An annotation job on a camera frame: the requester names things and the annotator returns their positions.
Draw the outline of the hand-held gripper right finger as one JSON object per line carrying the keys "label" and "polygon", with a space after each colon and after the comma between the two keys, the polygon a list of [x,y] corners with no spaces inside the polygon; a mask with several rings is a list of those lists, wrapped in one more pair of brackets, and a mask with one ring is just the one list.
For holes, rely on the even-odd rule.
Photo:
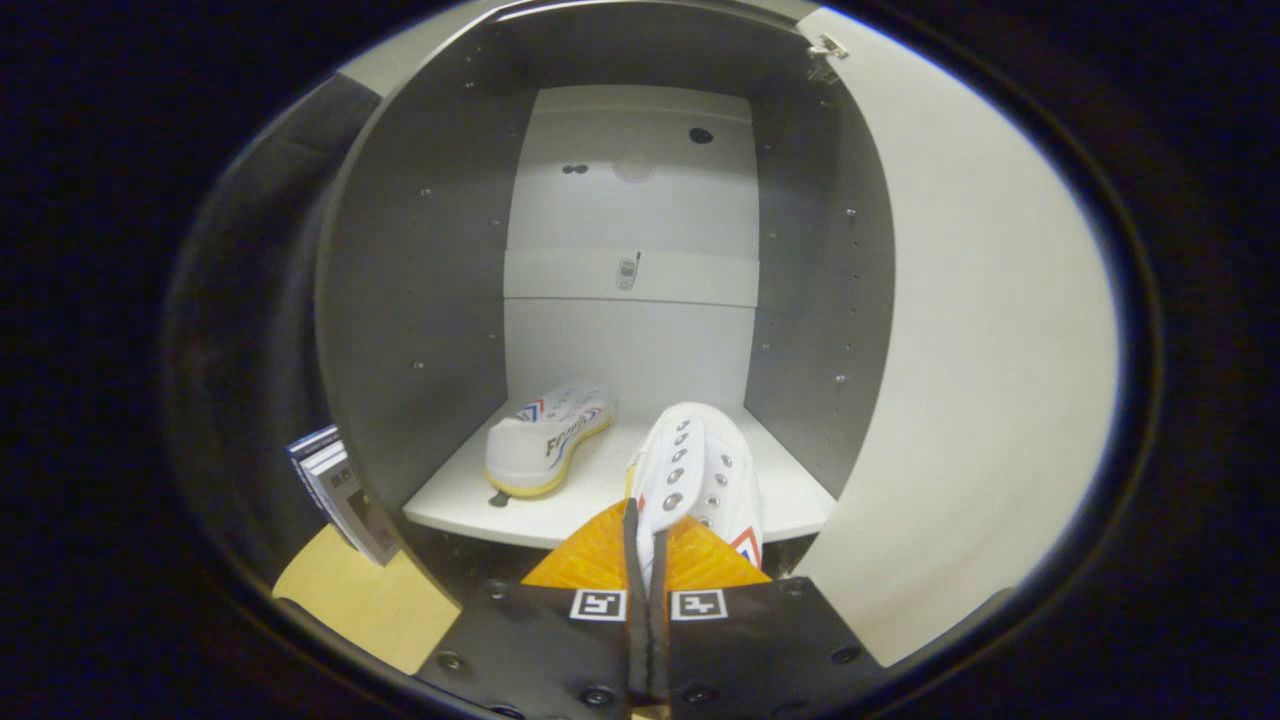
{"label": "hand-held gripper right finger", "polygon": [[694,520],[655,551],[652,684],[671,717],[855,717],[887,683],[812,579],[774,580]]}

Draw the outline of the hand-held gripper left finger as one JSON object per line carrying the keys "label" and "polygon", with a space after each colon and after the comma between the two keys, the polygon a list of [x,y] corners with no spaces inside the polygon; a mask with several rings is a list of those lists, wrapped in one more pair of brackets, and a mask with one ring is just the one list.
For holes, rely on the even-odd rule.
{"label": "hand-held gripper left finger", "polygon": [[627,500],[585,525],[611,571],[602,583],[486,580],[416,679],[476,717],[630,717],[648,661],[636,515]]}

